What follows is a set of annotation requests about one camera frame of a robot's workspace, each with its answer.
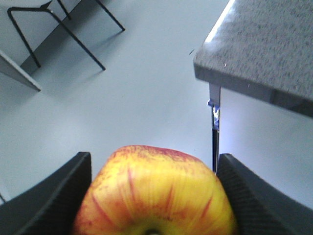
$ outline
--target gray granite countertop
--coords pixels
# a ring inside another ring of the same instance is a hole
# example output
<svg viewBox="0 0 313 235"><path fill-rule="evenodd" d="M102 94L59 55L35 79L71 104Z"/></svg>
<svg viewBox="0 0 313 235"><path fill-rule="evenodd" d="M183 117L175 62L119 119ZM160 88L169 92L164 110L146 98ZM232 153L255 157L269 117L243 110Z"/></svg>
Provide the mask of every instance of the gray granite countertop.
<svg viewBox="0 0 313 235"><path fill-rule="evenodd" d="M313 105L313 1L230 0L194 67L200 80L303 113Z"/></svg>

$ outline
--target chair seat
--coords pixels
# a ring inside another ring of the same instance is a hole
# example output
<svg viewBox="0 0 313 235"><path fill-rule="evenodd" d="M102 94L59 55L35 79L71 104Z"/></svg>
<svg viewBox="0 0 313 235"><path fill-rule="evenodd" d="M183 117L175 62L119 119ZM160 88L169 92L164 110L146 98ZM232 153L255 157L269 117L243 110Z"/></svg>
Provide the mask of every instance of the chair seat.
<svg viewBox="0 0 313 235"><path fill-rule="evenodd" d="M0 6L6 7L40 7L50 0L0 0Z"/></svg>

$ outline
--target black metal chair leg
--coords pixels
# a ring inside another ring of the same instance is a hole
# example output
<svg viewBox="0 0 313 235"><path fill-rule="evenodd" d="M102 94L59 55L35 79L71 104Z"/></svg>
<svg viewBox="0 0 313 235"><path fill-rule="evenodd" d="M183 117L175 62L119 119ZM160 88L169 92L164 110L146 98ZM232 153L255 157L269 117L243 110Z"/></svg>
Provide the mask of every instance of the black metal chair leg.
<svg viewBox="0 0 313 235"><path fill-rule="evenodd" d="M100 2L100 0L95 0L101 7L103 10L105 10L105 12L111 17L112 20L114 20L114 22L121 28L122 31L125 31L125 28L123 27L123 25L121 25L121 23L114 17L114 15Z"/></svg>
<svg viewBox="0 0 313 235"><path fill-rule="evenodd" d="M23 40L23 42L24 42L24 44L25 44L27 50L29 51L31 57L32 57L33 60L35 61L37 67L40 68L41 65L40 65L39 61L37 60L37 57L35 56L35 54L34 54L33 50L31 49L30 45L28 44L26 38L24 37L24 35L23 35L23 33L22 33L20 27L19 27L18 24L16 23L16 21L15 21L13 15L12 15L12 11L15 11L15 7L11 7L11 8L9 8L9 9L7 10L8 16L9 16L9 18L10 18L12 24L14 25L15 29L16 29L17 32L19 33L21 39Z"/></svg>
<svg viewBox="0 0 313 235"><path fill-rule="evenodd" d="M66 10L66 8L64 7L64 5L63 5L63 3L61 2L61 0L58 0L58 3L59 3L59 5L61 6L62 10L65 12L67 18L68 18L69 20L71 20L72 18L71 18L71 16L69 15L69 12L68 12L68 11Z"/></svg>
<svg viewBox="0 0 313 235"><path fill-rule="evenodd" d="M85 47L85 45L62 23L62 21L49 9L42 10L49 13L63 28L64 30L84 49L84 51L100 66L102 70L106 68L99 62L99 60Z"/></svg>

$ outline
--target apple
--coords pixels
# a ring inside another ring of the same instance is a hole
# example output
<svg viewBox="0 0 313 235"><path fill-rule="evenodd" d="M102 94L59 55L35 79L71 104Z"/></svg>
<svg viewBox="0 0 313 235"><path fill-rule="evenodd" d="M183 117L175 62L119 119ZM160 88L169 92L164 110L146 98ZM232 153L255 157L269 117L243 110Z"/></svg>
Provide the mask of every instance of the apple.
<svg viewBox="0 0 313 235"><path fill-rule="evenodd" d="M237 235L228 198L198 158L165 148L116 150L88 189L72 235Z"/></svg>

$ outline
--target chair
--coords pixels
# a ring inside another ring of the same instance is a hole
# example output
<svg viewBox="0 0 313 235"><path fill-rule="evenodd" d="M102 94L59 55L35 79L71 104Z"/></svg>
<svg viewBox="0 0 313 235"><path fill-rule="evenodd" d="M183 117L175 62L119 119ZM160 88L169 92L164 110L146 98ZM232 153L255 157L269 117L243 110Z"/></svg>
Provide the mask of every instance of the chair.
<svg viewBox="0 0 313 235"><path fill-rule="evenodd" d="M312 235L313 211L287 197L230 154L217 168L240 235Z"/></svg>
<svg viewBox="0 0 313 235"><path fill-rule="evenodd" d="M91 183L91 155L79 152L46 179L0 206L1 235L68 235Z"/></svg>
<svg viewBox="0 0 313 235"><path fill-rule="evenodd" d="M71 19L68 11L64 7L61 0L57 0L66 16ZM95 0L98 5L114 20L114 22L121 28L122 31L125 31L125 28L119 23L119 21L112 15L112 13L100 2L100 0ZM41 67L38 59L36 58L33 50L31 49L29 43L27 42L25 36L23 35L20 27L18 26L15 18L12 13L15 11L24 11L24 12L46 12L53 17L55 21L57 21L62 28L84 49L84 51L100 66L102 70L105 70L105 67L99 62L99 60L85 47L85 45L69 30L68 27L63 24L63 22L58 18L50 9L48 9L51 4L51 0L0 0L0 5L9 7L7 9L7 14L14 25L15 29L19 33L21 39L23 40L27 50L29 51L31 57L35 61L37 67Z"/></svg>

